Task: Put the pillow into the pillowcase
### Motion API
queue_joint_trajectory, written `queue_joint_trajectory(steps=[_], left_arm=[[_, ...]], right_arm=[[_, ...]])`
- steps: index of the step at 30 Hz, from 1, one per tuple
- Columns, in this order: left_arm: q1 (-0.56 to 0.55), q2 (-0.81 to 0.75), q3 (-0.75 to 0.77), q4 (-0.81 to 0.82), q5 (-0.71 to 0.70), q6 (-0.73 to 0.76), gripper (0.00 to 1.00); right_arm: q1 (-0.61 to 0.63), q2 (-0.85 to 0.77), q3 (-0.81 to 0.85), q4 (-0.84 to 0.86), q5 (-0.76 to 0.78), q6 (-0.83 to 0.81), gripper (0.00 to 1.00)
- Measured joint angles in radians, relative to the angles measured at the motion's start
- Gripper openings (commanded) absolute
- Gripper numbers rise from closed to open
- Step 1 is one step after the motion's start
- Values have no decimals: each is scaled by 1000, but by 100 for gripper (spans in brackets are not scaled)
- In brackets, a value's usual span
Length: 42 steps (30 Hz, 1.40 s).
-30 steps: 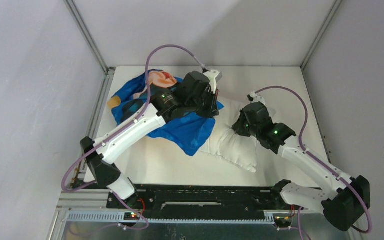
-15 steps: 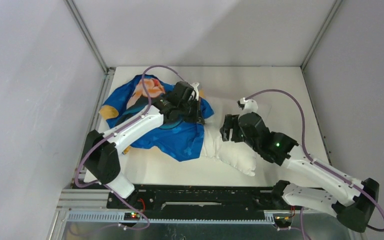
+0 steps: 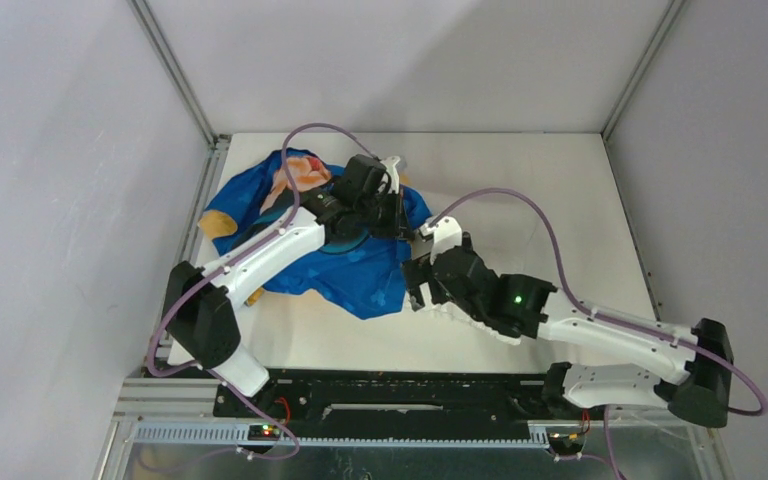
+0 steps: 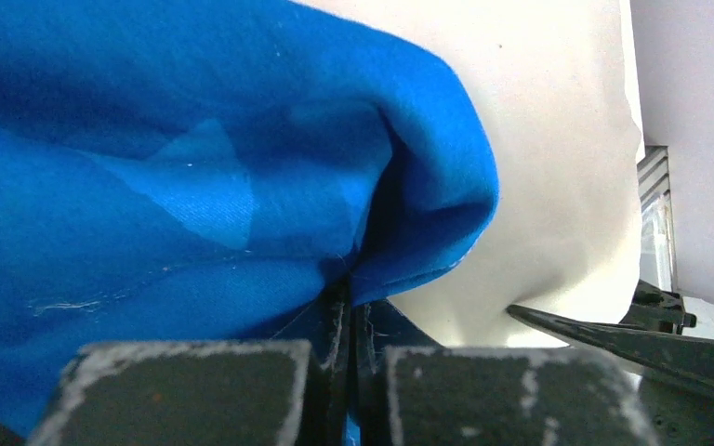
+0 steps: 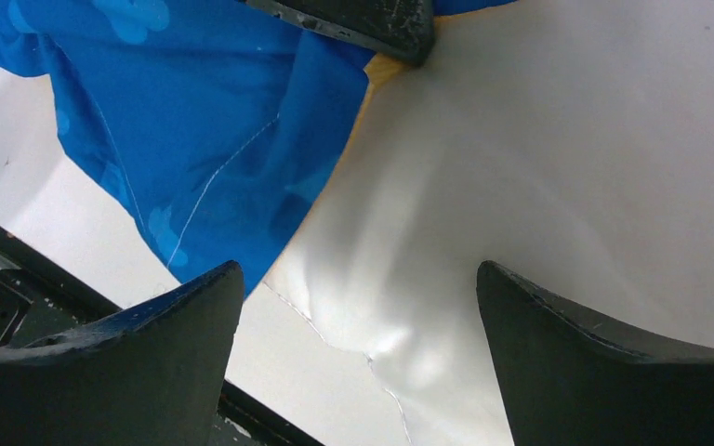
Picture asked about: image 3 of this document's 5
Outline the yellow and blue pillowcase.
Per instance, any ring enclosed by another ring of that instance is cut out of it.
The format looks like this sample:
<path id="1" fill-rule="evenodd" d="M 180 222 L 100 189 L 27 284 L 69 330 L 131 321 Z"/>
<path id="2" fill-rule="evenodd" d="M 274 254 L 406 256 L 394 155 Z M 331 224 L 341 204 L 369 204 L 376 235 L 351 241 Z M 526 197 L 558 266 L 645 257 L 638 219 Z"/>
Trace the yellow and blue pillowcase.
<path id="1" fill-rule="evenodd" d="M 198 225 L 222 256 L 272 224 L 292 204 L 281 152 L 231 177 L 208 203 Z M 263 289 L 301 295 L 310 290 L 353 316 L 372 319 L 398 313 L 406 286 L 401 264 L 411 256 L 408 242 L 365 237 L 326 245 L 290 264 Z"/>

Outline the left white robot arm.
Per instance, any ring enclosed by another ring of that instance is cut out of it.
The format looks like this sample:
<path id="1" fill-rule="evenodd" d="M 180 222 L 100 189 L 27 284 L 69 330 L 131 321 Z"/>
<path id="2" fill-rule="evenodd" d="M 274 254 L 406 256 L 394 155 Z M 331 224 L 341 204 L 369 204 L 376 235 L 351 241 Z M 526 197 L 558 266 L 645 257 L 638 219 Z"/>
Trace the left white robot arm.
<path id="1" fill-rule="evenodd" d="M 185 366 L 216 374 L 238 391 L 252 416 L 276 403 L 267 369 L 244 346 L 236 313 L 267 282 L 316 251 L 357 257 L 373 238 L 399 243 L 412 233 L 404 207 L 398 156 L 352 157 L 321 188 L 291 190 L 286 208 L 266 212 L 265 226 L 225 255 L 202 266 L 188 261 L 169 274 L 162 329 L 187 354 Z"/>

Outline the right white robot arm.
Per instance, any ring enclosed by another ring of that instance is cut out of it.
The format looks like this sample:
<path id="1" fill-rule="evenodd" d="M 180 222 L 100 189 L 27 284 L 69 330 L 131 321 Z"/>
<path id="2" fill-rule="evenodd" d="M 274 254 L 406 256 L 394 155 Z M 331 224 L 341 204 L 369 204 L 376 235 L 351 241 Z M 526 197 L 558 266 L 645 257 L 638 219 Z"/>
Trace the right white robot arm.
<path id="1" fill-rule="evenodd" d="M 552 364 L 544 381 L 545 411 L 566 418 L 606 405 L 665 409 L 686 422 L 723 428 L 728 422 L 733 352 L 724 324 L 703 318 L 692 327 L 655 323 L 654 335 L 632 317 L 615 325 L 581 307 L 548 281 L 497 274 L 473 251 L 457 247 L 404 262 L 407 298 L 415 312 L 453 312 L 495 339 L 525 338 L 590 347 L 617 365 Z"/>

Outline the white pillow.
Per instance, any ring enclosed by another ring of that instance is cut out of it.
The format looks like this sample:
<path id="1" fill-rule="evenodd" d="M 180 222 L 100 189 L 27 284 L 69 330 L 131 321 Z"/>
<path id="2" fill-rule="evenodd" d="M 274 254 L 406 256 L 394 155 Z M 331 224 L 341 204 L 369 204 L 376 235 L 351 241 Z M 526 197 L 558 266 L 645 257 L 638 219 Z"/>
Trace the white pillow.
<path id="1" fill-rule="evenodd" d="M 452 279 L 443 280 L 453 302 L 422 310 L 446 314 L 503 343 L 520 344 L 525 333 L 522 283 L 514 276 L 498 274 L 488 267 L 475 251 L 468 233 L 463 233 L 462 246 L 439 256 L 454 261 Z"/>

